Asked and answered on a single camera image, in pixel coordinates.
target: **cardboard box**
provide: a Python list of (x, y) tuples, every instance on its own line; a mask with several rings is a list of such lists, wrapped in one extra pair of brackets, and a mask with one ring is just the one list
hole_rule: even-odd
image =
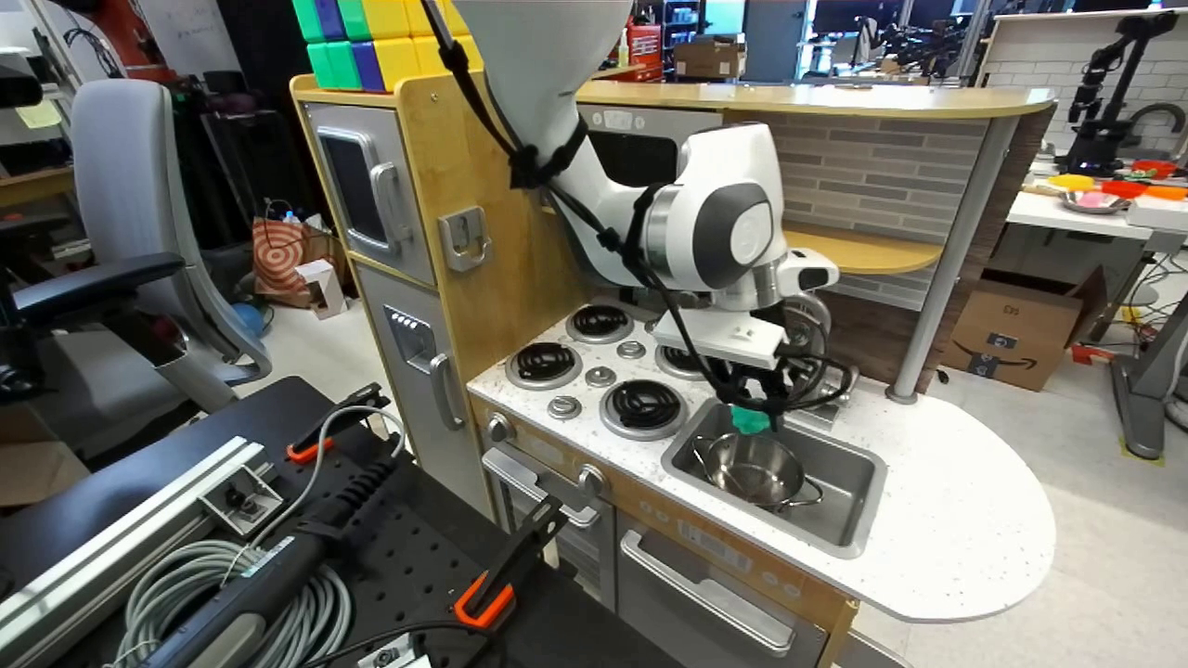
[(0, 404), (0, 507), (37, 505), (78, 477), (87, 463), (27, 404)]
[(1044, 390), (1067, 358), (1067, 345), (1093, 326), (1101, 305), (1101, 272), (1093, 272), (1079, 285), (992, 274), (971, 289), (941, 363)]
[(735, 39), (692, 39), (671, 48), (676, 76), (738, 76), (741, 48)]

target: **gray chair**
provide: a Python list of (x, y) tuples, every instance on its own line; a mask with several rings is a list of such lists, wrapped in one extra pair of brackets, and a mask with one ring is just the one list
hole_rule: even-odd
[(78, 216), (100, 265), (172, 251), (183, 265), (137, 285), (135, 305), (187, 332), (178, 358), (151, 358), (104, 326), (40, 345), (50, 392), (32, 404), (87, 458), (176, 420), (214, 411), (236, 383), (271, 371), (265, 345), (214, 289), (187, 207), (172, 91), (156, 82), (88, 82), (71, 111)]

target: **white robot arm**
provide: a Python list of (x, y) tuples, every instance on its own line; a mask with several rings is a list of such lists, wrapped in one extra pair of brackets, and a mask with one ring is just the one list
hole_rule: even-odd
[[(601, 170), (592, 138), (577, 138), (577, 90), (611, 53), (630, 0), (455, 0), (455, 7), (484, 48), (491, 96), (516, 143), (536, 143), (543, 161), (572, 149), (551, 189), (564, 192), (556, 207), (592, 265), (615, 285), (637, 283), (637, 272), (606, 248), (593, 216), (615, 236), (635, 239), (645, 272), (667, 289), (710, 293), (710, 309), (683, 310), (704, 357), (777, 367), (782, 326), (751, 310), (833, 285), (838, 272), (817, 251), (782, 243), (782, 185), (768, 126), (694, 134), (671, 185), (648, 192), (619, 185)], [(671, 316), (655, 332), (683, 349)]]

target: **gray cable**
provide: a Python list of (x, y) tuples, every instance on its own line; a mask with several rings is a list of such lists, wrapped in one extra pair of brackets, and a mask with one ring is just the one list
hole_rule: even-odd
[[(204, 538), (178, 544), (161, 563), (151, 563), (131, 588), (121, 612), (121, 638), (113, 668), (146, 662), (165, 632), (204, 594), (220, 588), (228, 568), (245, 556), (236, 542)], [(353, 622), (353, 597), (350, 585), (332, 571), (318, 568), (302, 594), (282, 607), (271, 622), (265, 649), (254, 662), (260, 668), (302, 668), (318, 656), (332, 656)]]

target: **sink basin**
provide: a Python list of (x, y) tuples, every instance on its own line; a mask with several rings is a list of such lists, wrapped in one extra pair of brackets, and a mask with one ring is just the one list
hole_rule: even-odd
[(887, 463), (880, 456), (825, 435), (786, 426), (782, 439), (790, 439), (790, 448), (807, 467), (807, 482), (822, 487), (822, 500), (790, 505), (790, 507), (760, 507), (712, 487), (704, 474), (704, 463), (699, 452), (704, 452), (704, 445), (721, 439), (729, 426), (731, 426), (731, 414), (724, 404), (715, 401), (703, 404), (699, 414), (676, 435), (671, 448), (663, 452), (663, 467), (715, 493), (721, 500), (738, 505), (837, 556), (861, 551), (865, 533), (876, 518), (880, 489), (887, 474)]

